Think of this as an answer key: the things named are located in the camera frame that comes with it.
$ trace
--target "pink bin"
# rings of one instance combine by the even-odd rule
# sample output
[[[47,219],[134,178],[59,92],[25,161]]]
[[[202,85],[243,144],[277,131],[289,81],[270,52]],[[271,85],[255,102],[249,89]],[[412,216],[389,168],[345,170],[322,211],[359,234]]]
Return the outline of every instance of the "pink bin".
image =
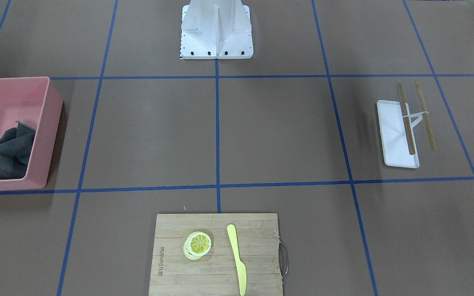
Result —
[[[0,180],[0,191],[45,187],[62,104],[48,77],[0,79],[0,138],[17,120],[36,129],[24,178]]]

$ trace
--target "yellow knife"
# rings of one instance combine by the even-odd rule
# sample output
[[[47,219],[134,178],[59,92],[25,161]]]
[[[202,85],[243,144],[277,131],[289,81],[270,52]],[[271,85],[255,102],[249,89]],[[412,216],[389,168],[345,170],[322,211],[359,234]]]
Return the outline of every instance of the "yellow knife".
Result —
[[[237,266],[237,276],[239,277],[239,294],[244,296],[246,293],[246,266],[241,261],[239,256],[239,244],[237,243],[237,230],[235,230],[235,225],[229,224],[226,227],[228,231],[228,237],[230,238],[230,243],[232,244],[233,256],[235,257],[235,265]]]

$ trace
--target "wooden stick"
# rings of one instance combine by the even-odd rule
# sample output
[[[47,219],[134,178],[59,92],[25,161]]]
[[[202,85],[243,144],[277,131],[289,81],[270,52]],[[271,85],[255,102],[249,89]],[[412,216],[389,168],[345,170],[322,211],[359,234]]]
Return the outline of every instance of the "wooden stick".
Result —
[[[427,106],[425,105],[425,98],[423,97],[422,87],[420,86],[420,80],[416,79],[414,81],[414,84],[416,84],[416,92],[418,93],[418,97],[420,98],[422,111],[427,111]],[[429,139],[429,146],[431,147],[431,151],[436,151],[436,143],[433,137],[433,130],[431,129],[431,120],[429,120],[428,113],[423,113],[423,121],[425,122],[425,132],[427,133],[427,138]]]
[[[398,96],[400,97],[400,107],[402,110],[402,116],[403,118],[403,126],[405,127],[405,135],[407,137],[407,146],[409,146],[409,154],[414,155],[416,154],[416,149],[414,149],[414,141],[412,138],[412,132],[411,132],[411,121],[408,117],[408,112],[407,112],[407,107],[405,105],[405,97],[403,97],[403,89],[401,87],[401,84],[398,83],[396,86],[396,89],[398,90]]]

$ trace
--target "white metal base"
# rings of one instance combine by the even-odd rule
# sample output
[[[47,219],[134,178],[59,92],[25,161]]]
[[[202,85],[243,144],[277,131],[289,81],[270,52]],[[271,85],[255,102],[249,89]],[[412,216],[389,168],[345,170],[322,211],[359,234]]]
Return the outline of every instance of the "white metal base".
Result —
[[[241,0],[192,0],[182,8],[180,57],[186,60],[253,56],[250,8]]]
[[[416,149],[416,141],[414,140],[413,127],[418,124],[421,119],[417,118],[411,125],[412,139],[416,154],[410,155],[400,102],[384,101],[381,99],[376,103],[376,107],[378,108],[381,146],[385,164],[391,167],[409,167],[411,169],[419,167],[420,162],[418,160],[418,150]],[[409,105],[407,103],[406,107],[407,114],[410,114]],[[411,117],[417,117],[416,115],[417,114],[411,114],[408,116],[409,121]]]

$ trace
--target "gray towel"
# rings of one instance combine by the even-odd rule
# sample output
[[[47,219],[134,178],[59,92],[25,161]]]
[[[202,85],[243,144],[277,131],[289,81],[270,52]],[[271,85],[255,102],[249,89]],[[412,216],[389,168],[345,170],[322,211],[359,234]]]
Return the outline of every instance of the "gray towel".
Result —
[[[0,139],[0,180],[25,176],[36,131],[18,122]]]

